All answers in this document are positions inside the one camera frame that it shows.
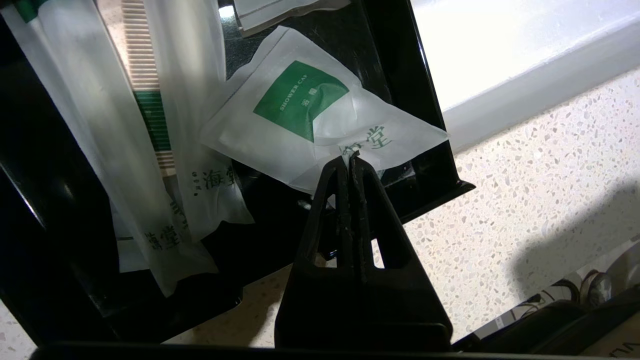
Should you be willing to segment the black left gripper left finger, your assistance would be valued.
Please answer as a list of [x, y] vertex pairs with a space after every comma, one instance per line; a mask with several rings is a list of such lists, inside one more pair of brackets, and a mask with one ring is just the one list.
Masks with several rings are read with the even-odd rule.
[[277, 347], [344, 347], [354, 299], [350, 173], [323, 167], [276, 316]]

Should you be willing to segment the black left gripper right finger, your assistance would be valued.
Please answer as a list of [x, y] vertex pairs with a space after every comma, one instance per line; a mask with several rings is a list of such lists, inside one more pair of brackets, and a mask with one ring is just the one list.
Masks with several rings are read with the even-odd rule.
[[453, 327], [373, 167], [349, 158], [356, 324], [374, 347], [450, 347]]

